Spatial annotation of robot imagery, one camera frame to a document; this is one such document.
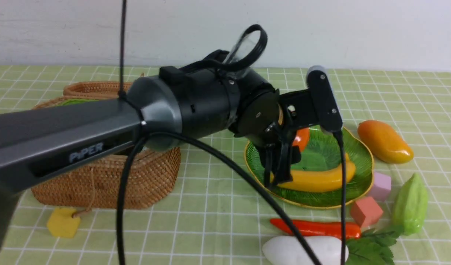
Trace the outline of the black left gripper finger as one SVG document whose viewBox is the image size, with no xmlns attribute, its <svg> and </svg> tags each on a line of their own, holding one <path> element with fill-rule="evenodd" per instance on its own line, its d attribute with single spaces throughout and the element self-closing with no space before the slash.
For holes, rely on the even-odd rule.
<svg viewBox="0 0 451 265">
<path fill-rule="evenodd" d="M 269 190 L 274 188 L 272 173 L 275 167 L 274 148 L 266 147 L 262 152 L 262 166 L 264 168 L 264 186 Z"/>
<path fill-rule="evenodd" d="M 293 140 L 281 142 L 279 149 L 275 151 L 277 155 L 275 184 L 287 183 L 293 180 L 291 176 L 292 142 Z"/>
</svg>

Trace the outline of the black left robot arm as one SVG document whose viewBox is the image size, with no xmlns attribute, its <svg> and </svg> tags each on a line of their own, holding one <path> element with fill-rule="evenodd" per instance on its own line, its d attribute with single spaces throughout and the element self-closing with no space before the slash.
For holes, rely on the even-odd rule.
<svg viewBox="0 0 451 265">
<path fill-rule="evenodd" d="M 158 75 L 140 77 L 117 99 L 0 114 L 0 250 L 21 193 L 96 159 L 133 146 L 168 151 L 229 129 L 258 148 L 266 170 L 291 181 L 301 156 L 296 131 L 320 125 L 332 130 L 319 68 L 308 88 L 280 94 L 250 68 L 257 54 L 232 62 L 216 50 L 204 59 Z"/>
</svg>

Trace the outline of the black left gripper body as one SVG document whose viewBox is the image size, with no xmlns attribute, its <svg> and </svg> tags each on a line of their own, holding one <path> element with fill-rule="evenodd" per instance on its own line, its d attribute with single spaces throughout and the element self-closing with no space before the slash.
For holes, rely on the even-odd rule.
<svg viewBox="0 0 451 265">
<path fill-rule="evenodd" d="M 248 139 L 259 152 L 262 165 L 262 152 L 266 147 L 274 148 L 275 167 L 281 142 L 293 140 L 299 129 L 309 128 L 318 124 L 312 99 L 308 89 L 288 92 L 280 95 L 279 91 L 268 93 L 262 97 L 257 111 L 253 115 L 261 113 L 253 122 L 248 122 L 251 127 Z M 301 161 L 302 155 L 297 148 L 292 148 L 291 165 Z"/>
</svg>

